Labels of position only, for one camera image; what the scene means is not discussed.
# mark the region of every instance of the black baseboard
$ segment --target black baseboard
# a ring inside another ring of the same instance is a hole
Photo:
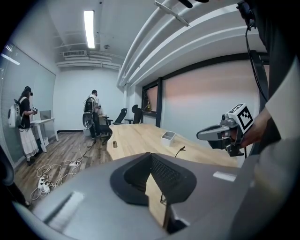
[[[83,130],[59,130],[57,133],[83,132]]]

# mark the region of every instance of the woman's hair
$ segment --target woman's hair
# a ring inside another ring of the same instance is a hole
[[[26,97],[26,98],[29,99],[29,97],[30,97],[30,91],[24,90],[24,91],[22,92],[22,94],[21,94],[21,96],[20,96],[18,102],[19,102],[23,97]]]

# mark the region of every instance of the woman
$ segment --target woman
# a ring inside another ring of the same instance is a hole
[[[34,156],[38,152],[38,145],[30,128],[30,115],[37,114],[36,111],[30,109],[30,95],[32,95],[31,88],[25,87],[19,98],[20,115],[22,117],[21,124],[19,125],[19,132],[22,141],[23,152],[27,158],[28,166],[34,163],[34,160],[30,160],[30,157]]]

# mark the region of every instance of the ceiling bracket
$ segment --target ceiling bracket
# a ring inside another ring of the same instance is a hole
[[[183,25],[189,27],[189,23],[184,20],[182,17],[180,17],[177,13],[174,13],[170,8],[166,7],[165,5],[155,1],[154,3],[156,6],[158,6],[161,10],[163,10],[166,14],[173,15],[179,22],[181,22]]]

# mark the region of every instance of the white container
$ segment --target white container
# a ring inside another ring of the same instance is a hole
[[[44,137],[43,141],[44,141],[45,147],[49,145],[49,140],[47,137]]]
[[[85,129],[83,130],[83,134],[84,134],[86,137],[90,136],[90,130],[89,130],[88,128],[85,128]]]
[[[161,143],[166,147],[170,147],[174,142],[175,135],[176,134],[174,132],[165,132],[165,134],[161,137]]]

